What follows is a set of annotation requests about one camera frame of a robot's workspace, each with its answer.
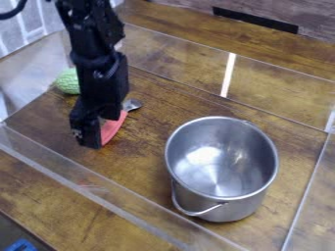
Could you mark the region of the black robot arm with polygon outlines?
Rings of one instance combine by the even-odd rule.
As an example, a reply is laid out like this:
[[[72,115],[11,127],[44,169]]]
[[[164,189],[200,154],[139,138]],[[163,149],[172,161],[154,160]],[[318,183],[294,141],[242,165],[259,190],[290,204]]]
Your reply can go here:
[[[127,56],[115,49],[124,24],[108,0],[56,0],[55,7],[69,34],[69,57],[76,68],[80,95],[69,125],[82,146],[104,144],[100,120],[115,122],[130,91]]]

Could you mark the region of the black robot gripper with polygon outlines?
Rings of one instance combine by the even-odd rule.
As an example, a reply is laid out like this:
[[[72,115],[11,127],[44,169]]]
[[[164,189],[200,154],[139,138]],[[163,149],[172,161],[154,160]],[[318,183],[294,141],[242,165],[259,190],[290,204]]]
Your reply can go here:
[[[130,91],[128,62],[120,52],[100,69],[77,67],[80,96],[69,114],[72,134],[82,146],[102,148],[100,121],[118,121],[122,102]]]

